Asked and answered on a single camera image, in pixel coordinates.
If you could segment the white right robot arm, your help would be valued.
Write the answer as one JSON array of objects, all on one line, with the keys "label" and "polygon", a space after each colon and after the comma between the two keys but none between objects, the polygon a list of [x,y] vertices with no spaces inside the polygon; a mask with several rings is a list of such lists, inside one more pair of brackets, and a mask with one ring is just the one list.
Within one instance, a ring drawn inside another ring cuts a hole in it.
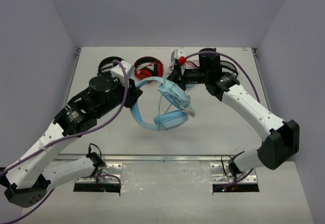
[{"label": "white right robot arm", "polygon": [[175,49],[171,55],[172,71],[168,79],[182,89],[190,84],[204,84],[208,93],[236,111],[257,132],[260,148],[241,152],[230,158],[228,170],[233,179],[258,167],[277,169],[299,151],[300,126],[294,120],[285,121],[252,97],[238,80],[240,65],[215,48],[204,48],[196,53],[199,64],[186,68],[188,55]]}]

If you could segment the light blue headphones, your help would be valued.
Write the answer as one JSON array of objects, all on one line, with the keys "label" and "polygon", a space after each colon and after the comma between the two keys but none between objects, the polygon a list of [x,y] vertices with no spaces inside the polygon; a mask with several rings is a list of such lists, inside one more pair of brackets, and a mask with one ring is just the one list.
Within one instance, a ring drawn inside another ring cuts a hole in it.
[{"label": "light blue headphones", "polygon": [[163,77],[149,77],[141,80],[136,88],[142,89],[150,82],[155,82],[159,92],[156,112],[151,122],[142,117],[139,103],[130,109],[135,122],[151,131],[172,130],[185,124],[189,118],[195,117],[196,111],[191,104],[190,96],[180,86]]}]

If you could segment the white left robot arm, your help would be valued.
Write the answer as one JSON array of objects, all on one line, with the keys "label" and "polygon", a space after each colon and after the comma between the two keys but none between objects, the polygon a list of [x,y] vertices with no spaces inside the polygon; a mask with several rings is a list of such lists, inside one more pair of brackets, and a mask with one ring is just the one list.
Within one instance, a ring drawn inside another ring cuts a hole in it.
[{"label": "white left robot arm", "polygon": [[7,200],[28,208],[57,186],[100,174],[106,163],[92,151],[61,167],[50,168],[49,164],[85,132],[91,132],[98,119],[116,107],[130,108],[142,93],[133,79],[127,85],[118,78],[90,79],[88,87],[68,101],[38,141],[17,162],[1,169]]}]

